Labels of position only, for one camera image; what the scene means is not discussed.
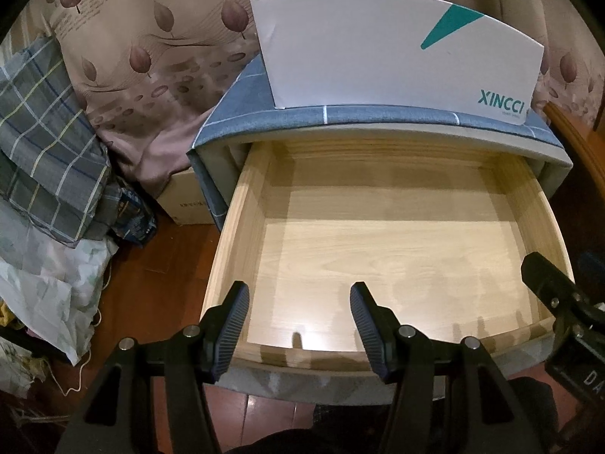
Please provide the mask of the light wooden drawer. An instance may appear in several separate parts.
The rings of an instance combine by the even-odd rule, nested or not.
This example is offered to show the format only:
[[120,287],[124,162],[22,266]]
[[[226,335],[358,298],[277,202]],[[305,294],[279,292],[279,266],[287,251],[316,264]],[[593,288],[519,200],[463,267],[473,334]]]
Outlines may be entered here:
[[502,351],[553,324],[522,282],[531,252],[572,271],[521,157],[394,138],[262,141],[236,185],[204,303],[248,285],[240,362],[359,375],[369,365],[353,284],[429,338],[473,335]]

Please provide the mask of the white floral crumpled cloth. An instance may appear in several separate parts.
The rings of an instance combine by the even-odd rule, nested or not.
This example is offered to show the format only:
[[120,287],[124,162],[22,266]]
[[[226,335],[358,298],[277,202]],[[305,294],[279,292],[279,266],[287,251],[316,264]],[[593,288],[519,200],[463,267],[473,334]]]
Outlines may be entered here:
[[1,202],[1,312],[9,312],[73,366],[91,360],[93,318],[118,246],[108,237],[70,248]]

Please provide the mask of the dark blue patterned cloth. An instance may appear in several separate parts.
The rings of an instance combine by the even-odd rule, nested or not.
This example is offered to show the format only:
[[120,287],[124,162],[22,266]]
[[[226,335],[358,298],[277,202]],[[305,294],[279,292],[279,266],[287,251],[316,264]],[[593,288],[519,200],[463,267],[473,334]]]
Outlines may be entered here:
[[158,229],[157,216],[142,197],[124,178],[116,176],[118,191],[117,215],[111,230],[124,243],[144,246]]

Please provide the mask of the brown cardboard box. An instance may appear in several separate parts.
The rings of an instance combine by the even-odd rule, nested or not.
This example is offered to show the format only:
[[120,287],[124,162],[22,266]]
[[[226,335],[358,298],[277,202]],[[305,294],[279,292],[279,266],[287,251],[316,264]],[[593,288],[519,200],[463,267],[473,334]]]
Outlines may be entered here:
[[157,202],[178,225],[214,224],[192,168],[175,173]]

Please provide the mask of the grey plaid cloth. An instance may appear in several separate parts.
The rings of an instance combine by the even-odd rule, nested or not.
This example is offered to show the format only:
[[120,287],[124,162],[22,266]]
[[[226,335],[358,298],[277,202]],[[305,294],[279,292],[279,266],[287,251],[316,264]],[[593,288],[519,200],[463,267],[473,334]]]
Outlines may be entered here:
[[1,67],[1,196],[73,247],[101,240],[115,203],[111,163],[69,78],[59,42],[41,36]]

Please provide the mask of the blue grey nightstand cabinet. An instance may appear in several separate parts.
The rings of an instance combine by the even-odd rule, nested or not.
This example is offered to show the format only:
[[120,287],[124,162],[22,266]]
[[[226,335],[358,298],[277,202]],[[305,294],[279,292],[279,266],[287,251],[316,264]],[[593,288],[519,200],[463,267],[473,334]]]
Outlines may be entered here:
[[[484,146],[491,153],[524,159],[547,197],[572,168],[564,146],[536,112],[514,126],[483,117],[403,106],[327,106],[278,110],[261,58],[254,58],[202,123],[188,158],[213,221],[223,227],[236,182],[253,143],[269,138],[294,140],[322,133],[337,138],[365,136],[395,140],[451,140],[454,150]],[[385,386],[365,372],[311,378],[284,366],[234,362],[219,386],[251,396],[321,404],[378,404]]]

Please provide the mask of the white XINCCI cardboard box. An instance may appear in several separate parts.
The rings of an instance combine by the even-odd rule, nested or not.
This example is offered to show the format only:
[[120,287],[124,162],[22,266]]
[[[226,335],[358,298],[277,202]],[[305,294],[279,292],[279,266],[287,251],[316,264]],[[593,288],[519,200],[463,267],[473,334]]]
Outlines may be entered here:
[[279,109],[404,106],[524,123],[543,45],[443,0],[252,0]]

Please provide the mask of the leaf patterned beige bedsheet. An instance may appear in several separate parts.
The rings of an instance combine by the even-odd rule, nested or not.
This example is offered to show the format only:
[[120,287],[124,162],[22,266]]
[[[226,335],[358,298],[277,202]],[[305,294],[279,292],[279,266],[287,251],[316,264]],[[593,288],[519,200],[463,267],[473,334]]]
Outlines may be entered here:
[[[604,54],[570,0],[449,0],[543,45],[533,108],[546,103],[594,125]],[[250,0],[30,0],[3,59],[47,36],[59,42],[89,122],[122,171],[158,196],[189,165],[201,122],[258,53]]]

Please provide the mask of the wooden bed frame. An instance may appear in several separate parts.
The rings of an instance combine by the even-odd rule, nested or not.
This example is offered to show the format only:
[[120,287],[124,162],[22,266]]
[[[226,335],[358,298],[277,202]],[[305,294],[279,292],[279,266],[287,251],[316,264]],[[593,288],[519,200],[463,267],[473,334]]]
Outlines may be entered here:
[[574,162],[572,171],[560,186],[557,197],[566,196],[577,204],[592,204],[604,210],[604,136],[554,103],[547,103],[543,111],[551,120],[551,127]]

